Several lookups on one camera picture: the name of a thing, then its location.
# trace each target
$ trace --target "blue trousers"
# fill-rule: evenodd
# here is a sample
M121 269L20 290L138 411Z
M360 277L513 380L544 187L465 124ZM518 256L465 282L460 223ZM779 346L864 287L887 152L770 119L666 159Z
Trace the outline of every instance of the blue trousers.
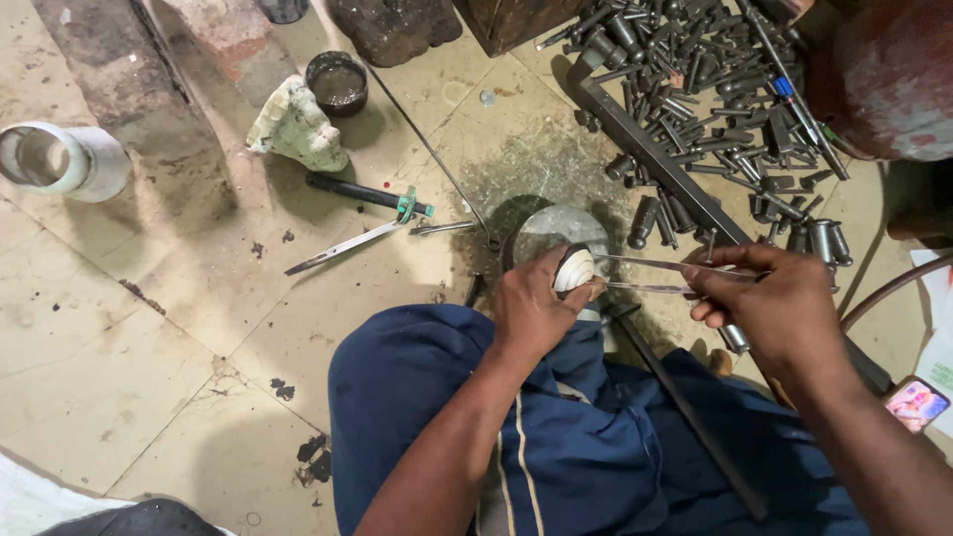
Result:
M457 305L374 315L329 376L335 511L350 536L424 426L470 377L493 322ZM755 523L650 373L606 363L578 320L522 385L497 438L478 534L867 534L797 415L685 350L662 362L767 502Z

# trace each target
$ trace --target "phone screen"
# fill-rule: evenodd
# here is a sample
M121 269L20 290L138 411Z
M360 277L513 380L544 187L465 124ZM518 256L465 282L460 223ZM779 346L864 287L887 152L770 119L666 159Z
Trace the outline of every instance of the phone screen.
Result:
M949 407L950 401L920 379L901 384L886 402L887 411L917 433Z

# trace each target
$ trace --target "liquid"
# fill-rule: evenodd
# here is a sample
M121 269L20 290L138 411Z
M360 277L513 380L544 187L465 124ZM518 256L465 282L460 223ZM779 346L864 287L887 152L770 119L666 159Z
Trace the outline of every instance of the liquid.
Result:
M364 79L347 67L329 67L318 73L311 87L317 102L340 106L357 99Z

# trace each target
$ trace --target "white pvc pipe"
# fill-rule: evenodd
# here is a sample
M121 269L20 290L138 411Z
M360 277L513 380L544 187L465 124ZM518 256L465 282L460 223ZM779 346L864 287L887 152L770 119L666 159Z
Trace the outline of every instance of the white pvc pipe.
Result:
M122 191L131 171L122 145L99 127L26 121L0 131L0 175L31 194L97 203Z

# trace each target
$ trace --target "hand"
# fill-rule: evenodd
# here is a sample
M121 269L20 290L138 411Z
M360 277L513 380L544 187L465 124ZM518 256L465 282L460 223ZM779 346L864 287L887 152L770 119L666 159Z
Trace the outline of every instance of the hand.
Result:
M759 368L782 381L792 373L811 374L827 364L842 364L832 362L844 353L831 273L818 258L754 244L716 249L712 261L714 266L734 264L744 272L771 275L757 283L740 283L686 269L688 284L706 296L692 309L693 320L712 328L734 320Z
M556 267L566 253L558 246L536 260L520 264L497 281L493 346L508 360L518 360L528 375L576 321L593 294L580 285L560 300L553 290Z

